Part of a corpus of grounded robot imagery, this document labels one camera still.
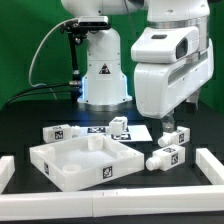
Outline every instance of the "cable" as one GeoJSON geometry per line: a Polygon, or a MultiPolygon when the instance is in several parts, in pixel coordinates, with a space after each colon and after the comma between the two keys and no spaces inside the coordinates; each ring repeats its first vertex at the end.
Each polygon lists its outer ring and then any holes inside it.
{"type": "Polygon", "coordinates": [[[36,59],[37,59],[37,56],[43,46],[43,44],[45,43],[45,41],[47,40],[47,38],[58,28],[60,27],[61,25],[67,23],[67,22],[71,22],[71,21],[75,21],[77,20],[76,18],[73,18],[73,19],[69,19],[69,20],[65,20],[64,22],[61,22],[59,23],[58,25],[56,25],[53,29],[51,29],[48,34],[44,37],[44,39],[41,41],[39,47],[37,48],[37,51],[33,57],[33,60],[32,60],[32,63],[30,65],[30,69],[29,69],[29,84],[32,86],[32,87],[40,87],[40,86],[46,86],[45,83],[38,83],[38,84],[33,84],[32,83],[32,73],[33,73],[33,68],[34,68],[34,65],[35,65],[35,62],[36,62],[36,59]]]}
{"type": "Polygon", "coordinates": [[[29,89],[25,89],[25,90],[15,94],[14,96],[12,96],[12,98],[16,97],[16,96],[23,95],[23,94],[28,93],[28,92],[32,92],[32,91],[37,91],[37,90],[41,90],[41,89],[52,89],[52,88],[65,87],[65,86],[69,86],[69,84],[64,83],[64,84],[46,85],[46,86],[38,86],[38,87],[35,87],[35,88],[29,88],[29,89]]]}
{"type": "Polygon", "coordinates": [[[2,109],[7,108],[9,106],[10,103],[12,103],[12,101],[21,98],[21,97],[26,97],[26,96],[34,96],[34,95],[42,95],[42,94],[51,94],[51,93],[69,93],[70,90],[62,90],[62,91],[53,91],[53,92],[41,92],[41,93],[29,93],[29,94],[22,94],[22,95],[18,95],[15,97],[12,97],[11,99],[9,99],[2,107],[2,109]]]}
{"type": "Polygon", "coordinates": [[[130,25],[131,25],[131,29],[132,29],[133,37],[135,38],[135,40],[137,40],[137,35],[136,35],[137,32],[136,32],[135,25],[134,25],[134,22],[133,22],[133,20],[132,20],[130,11],[129,11],[129,9],[128,9],[127,0],[124,0],[124,4],[125,4],[126,11],[127,11],[127,13],[128,13],[128,18],[129,18],[129,22],[130,22],[130,25]]]}

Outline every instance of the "white sheet of paper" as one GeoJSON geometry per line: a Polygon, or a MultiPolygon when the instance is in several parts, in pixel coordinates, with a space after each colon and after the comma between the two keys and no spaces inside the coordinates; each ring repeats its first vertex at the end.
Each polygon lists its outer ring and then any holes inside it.
{"type": "Polygon", "coordinates": [[[80,136],[102,133],[119,142],[144,142],[152,141],[152,137],[145,125],[129,125],[128,130],[124,131],[121,136],[112,136],[109,131],[109,126],[92,126],[81,127],[80,136]]]}

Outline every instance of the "green backdrop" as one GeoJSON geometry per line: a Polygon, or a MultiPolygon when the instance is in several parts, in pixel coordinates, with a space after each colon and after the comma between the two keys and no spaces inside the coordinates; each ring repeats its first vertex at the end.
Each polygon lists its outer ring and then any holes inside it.
{"type": "MultiPolygon", "coordinates": [[[[33,55],[44,36],[59,22],[71,18],[60,0],[0,0],[0,107],[17,92],[29,88],[28,72],[33,55]]],[[[201,100],[224,114],[224,2],[211,4],[210,36],[214,44],[215,72],[201,92],[201,100]]],[[[146,11],[132,14],[137,36],[147,26],[146,11]]],[[[127,15],[110,16],[110,21],[121,36],[122,71],[128,77],[129,94],[134,96],[130,49],[134,43],[127,15]]],[[[85,44],[78,49],[79,66],[86,71],[85,44]]],[[[66,34],[56,31],[41,50],[33,72],[33,83],[57,84],[71,79],[72,68],[66,34]]],[[[68,94],[58,95],[69,98],[68,94]]],[[[43,96],[26,99],[42,99],[43,96]]]]}

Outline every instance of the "white tray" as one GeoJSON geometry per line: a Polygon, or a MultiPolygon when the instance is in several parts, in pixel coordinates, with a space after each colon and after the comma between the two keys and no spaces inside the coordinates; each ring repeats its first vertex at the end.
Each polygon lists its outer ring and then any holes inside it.
{"type": "Polygon", "coordinates": [[[62,191],[76,191],[144,169],[144,154],[103,135],[30,148],[31,163],[62,191]]]}

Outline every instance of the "black table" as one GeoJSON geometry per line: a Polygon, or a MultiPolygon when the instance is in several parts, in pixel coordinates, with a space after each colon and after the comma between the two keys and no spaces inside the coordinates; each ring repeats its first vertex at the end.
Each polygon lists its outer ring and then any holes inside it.
{"type": "MultiPolygon", "coordinates": [[[[135,104],[115,112],[93,112],[78,109],[70,100],[23,101],[11,104],[0,111],[0,156],[14,155],[16,172],[3,194],[42,193],[60,191],[30,163],[29,148],[44,144],[42,128],[60,124],[79,126],[108,126],[116,116],[126,116],[129,125],[145,124],[152,142],[125,143],[145,154],[159,149],[157,140],[162,136],[160,120],[142,117],[135,104]]],[[[186,162],[166,172],[156,170],[131,174],[85,190],[114,188],[150,188],[167,186],[210,185],[195,165],[196,148],[208,148],[220,161],[224,161],[224,116],[199,103],[199,110],[190,104],[175,109],[177,126],[191,129],[191,140],[186,143],[186,162]]],[[[76,218],[63,220],[38,220],[32,223],[222,223],[224,212],[178,213],[102,218],[76,218]]]]}

